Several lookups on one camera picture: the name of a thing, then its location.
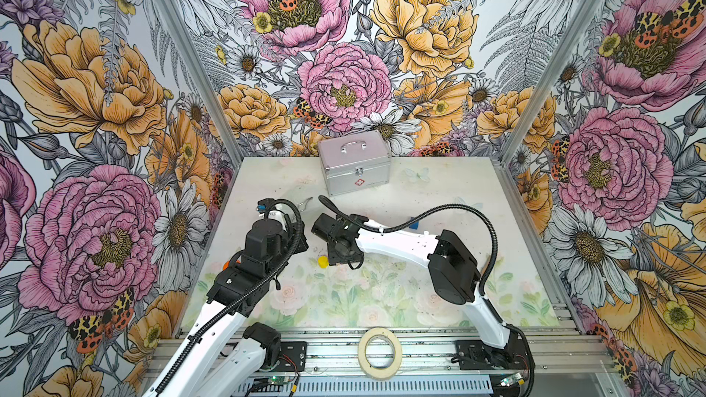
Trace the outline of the yellow cylinder block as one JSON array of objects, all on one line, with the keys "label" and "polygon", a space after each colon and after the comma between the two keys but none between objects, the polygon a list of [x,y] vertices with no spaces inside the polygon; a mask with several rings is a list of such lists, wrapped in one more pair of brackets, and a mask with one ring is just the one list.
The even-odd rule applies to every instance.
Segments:
[{"label": "yellow cylinder block", "polygon": [[320,266],[320,268],[328,268],[328,258],[325,255],[321,255],[321,257],[318,257],[317,259],[317,264],[318,266]]}]

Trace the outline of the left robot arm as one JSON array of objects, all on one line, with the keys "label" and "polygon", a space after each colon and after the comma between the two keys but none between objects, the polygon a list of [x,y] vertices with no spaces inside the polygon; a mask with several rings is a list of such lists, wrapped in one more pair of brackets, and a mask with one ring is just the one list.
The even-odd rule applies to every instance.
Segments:
[{"label": "left robot arm", "polygon": [[281,334],[254,323],[225,360],[214,364],[290,258],[308,248],[296,204],[268,198],[258,212],[245,248],[217,275],[196,323],[146,396],[231,396],[252,374],[277,362]]}]

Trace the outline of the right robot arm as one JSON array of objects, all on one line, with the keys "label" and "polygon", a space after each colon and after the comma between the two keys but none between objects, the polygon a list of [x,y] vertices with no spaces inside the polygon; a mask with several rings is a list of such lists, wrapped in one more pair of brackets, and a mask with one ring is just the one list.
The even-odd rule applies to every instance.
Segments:
[{"label": "right robot arm", "polygon": [[487,347],[505,349],[509,344],[510,330],[485,293],[478,261],[456,233],[395,231],[364,216],[323,213],[312,234],[327,244],[331,266],[357,268],[367,255],[383,255],[426,268],[437,296],[461,308]]}]

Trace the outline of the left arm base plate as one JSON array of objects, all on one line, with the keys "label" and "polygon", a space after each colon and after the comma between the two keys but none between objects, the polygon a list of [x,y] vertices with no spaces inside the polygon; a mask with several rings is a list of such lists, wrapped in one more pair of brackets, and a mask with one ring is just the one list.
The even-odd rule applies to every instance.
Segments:
[{"label": "left arm base plate", "polygon": [[303,341],[282,341],[274,371],[304,372],[308,344]]}]

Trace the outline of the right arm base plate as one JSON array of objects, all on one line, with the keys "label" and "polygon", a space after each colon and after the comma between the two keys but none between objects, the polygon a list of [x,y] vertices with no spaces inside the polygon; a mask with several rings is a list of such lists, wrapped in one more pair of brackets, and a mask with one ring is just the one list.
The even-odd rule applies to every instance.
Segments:
[{"label": "right arm base plate", "polygon": [[456,353],[450,361],[460,365],[462,371],[472,369],[521,369],[535,368],[531,351],[522,339],[511,338],[505,348],[485,345],[480,340],[458,340]]}]

